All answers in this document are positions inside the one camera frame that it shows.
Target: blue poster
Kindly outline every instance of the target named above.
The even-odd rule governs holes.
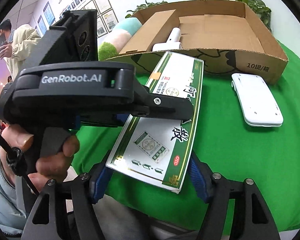
[[[40,15],[39,20],[38,20],[38,25],[39,25],[39,28],[41,30],[42,35],[44,35],[47,31],[47,27],[44,24],[44,21],[43,21],[43,18],[42,18],[41,15]]]
[[[48,24],[52,25],[52,23],[55,20],[55,17],[53,15],[53,12],[51,10],[51,6],[50,6],[49,2],[47,2],[46,6],[43,8],[43,13],[44,13],[44,16],[47,19]]]

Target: red oval label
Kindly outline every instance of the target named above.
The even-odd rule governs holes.
[[[177,166],[179,164],[179,161],[180,161],[180,157],[179,155],[177,155],[176,157],[174,157],[173,165]]]

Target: beige jacket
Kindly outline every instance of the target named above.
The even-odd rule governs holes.
[[[38,44],[41,36],[36,29],[29,24],[21,25],[14,31],[12,41],[12,56],[4,58],[7,63],[8,70],[11,73],[12,80],[16,78],[18,73],[23,70],[22,65],[27,57],[29,57],[32,48]]]

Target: screw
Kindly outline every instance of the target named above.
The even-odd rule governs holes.
[[[154,103],[156,105],[160,105],[161,104],[161,99],[160,98],[155,98],[155,99],[153,99],[153,101],[154,101]]]
[[[253,185],[253,179],[246,179],[246,183],[249,185]]]
[[[84,172],[84,173],[82,173],[82,174],[80,174],[80,179],[87,179],[89,177],[89,173],[86,173],[86,172]]]
[[[56,180],[55,180],[55,179],[49,179],[48,182],[47,182],[48,186],[52,186],[52,185],[54,185],[55,183],[56,183]]]
[[[215,178],[215,179],[221,179],[221,174],[215,172],[215,173],[212,174],[212,177]]]

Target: camera lens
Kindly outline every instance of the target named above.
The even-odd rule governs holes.
[[[86,61],[89,57],[89,54],[90,54],[90,46],[85,46],[83,51],[81,52],[81,55],[80,55],[80,60],[81,61]]]
[[[88,33],[86,31],[84,31],[83,33],[81,33],[79,39],[78,39],[78,45],[81,47],[87,40],[88,37]]]

